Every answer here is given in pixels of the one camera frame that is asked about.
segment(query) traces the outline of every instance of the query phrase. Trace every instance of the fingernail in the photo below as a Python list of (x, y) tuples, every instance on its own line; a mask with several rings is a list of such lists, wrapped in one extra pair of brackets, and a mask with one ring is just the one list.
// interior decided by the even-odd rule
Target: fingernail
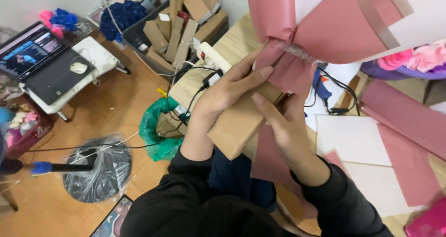
[(255, 104), (261, 105), (265, 101), (265, 98), (262, 95), (260, 95), (260, 93), (256, 92), (253, 95), (253, 101)]
[(262, 75), (262, 77), (269, 77), (272, 73), (272, 67), (268, 66), (266, 68), (260, 69), (260, 75)]

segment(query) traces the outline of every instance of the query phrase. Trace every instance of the purple basket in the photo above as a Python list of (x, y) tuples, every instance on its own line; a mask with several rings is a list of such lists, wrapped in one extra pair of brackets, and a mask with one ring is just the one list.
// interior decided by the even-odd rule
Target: purple basket
[(396, 70), (384, 70), (379, 67), (376, 60), (363, 63), (360, 70), (371, 77), (383, 80), (403, 80), (410, 78), (428, 80), (446, 79), (446, 71), (422, 73), (421, 71), (411, 70), (404, 66), (401, 66)]

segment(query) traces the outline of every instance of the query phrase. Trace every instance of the wooden table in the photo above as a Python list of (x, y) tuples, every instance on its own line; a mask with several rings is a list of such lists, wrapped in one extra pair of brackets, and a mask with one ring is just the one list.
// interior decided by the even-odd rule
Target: wooden table
[[(213, 46), (213, 48), (220, 53), (229, 63), (232, 65), (238, 63), (246, 55), (259, 48), (261, 44), (258, 42), (255, 36), (253, 24), (251, 21), (251, 15), (246, 13), (239, 21), (234, 24), (233, 27)], [(202, 85), (202, 80), (210, 74), (209, 71), (197, 69), (186, 73), (183, 78), (178, 81), (172, 87), (170, 96), (177, 100), (180, 104), (188, 105), (192, 96), (197, 92), (198, 88)], [(356, 88), (356, 94), (359, 95), (363, 88), (366, 86), (369, 77), (361, 72), (358, 73), (360, 81)], [(390, 85), (399, 89), (400, 91), (408, 94), (409, 96), (422, 101), (423, 81), (417, 79), (403, 80), (403, 81), (389, 81)], [(339, 99), (338, 105), (341, 104), (344, 95)], [(356, 115), (356, 111), (352, 110), (347, 115)], [(307, 127), (308, 136), (313, 150), (316, 152), (316, 140), (317, 133)], [(257, 136), (253, 138), (245, 146), (243, 153), (249, 158), (253, 159), (256, 154)], [(440, 186), (443, 187), (443, 192), (446, 193), (446, 162), (440, 160), (434, 155), (430, 155), (430, 164), (438, 178)], [(317, 226), (315, 220), (302, 220), (302, 211), (300, 205), (295, 196), (286, 189), (283, 189), (281, 185), (277, 185), (277, 196), (285, 204), (293, 217), (294, 222), (299, 228), (311, 233), (320, 234), (320, 229)], [(396, 237), (406, 237), (403, 227), (413, 217), (419, 215), (420, 212), (413, 214), (399, 214), (391, 217), (384, 217), (383, 222), (391, 230)]]

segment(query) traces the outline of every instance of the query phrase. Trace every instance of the laptop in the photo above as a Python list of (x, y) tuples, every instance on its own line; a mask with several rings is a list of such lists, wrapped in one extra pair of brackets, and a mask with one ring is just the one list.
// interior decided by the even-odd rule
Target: laptop
[[(83, 74), (71, 64), (88, 66)], [(23, 83), (47, 105), (73, 88), (95, 67), (37, 22), (0, 46), (0, 71)]]

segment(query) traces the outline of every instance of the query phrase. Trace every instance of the green plastic bag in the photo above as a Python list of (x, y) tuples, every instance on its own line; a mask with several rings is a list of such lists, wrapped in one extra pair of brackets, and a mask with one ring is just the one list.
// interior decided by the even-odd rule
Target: green plastic bag
[(172, 160), (178, 151), (178, 148), (183, 143), (184, 137), (181, 139), (164, 138), (158, 136), (156, 129), (158, 124), (158, 118), (162, 112), (173, 111), (177, 106), (176, 102), (172, 98), (169, 99), (169, 107), (167, 107), (167, 99), (160, 98), (155, 101), (144, 113), (140, 123), (139, 135), (144, 141), (144, 145), (157, 145), (148, 146), (145, 148), (148, 156), (153, 161)]

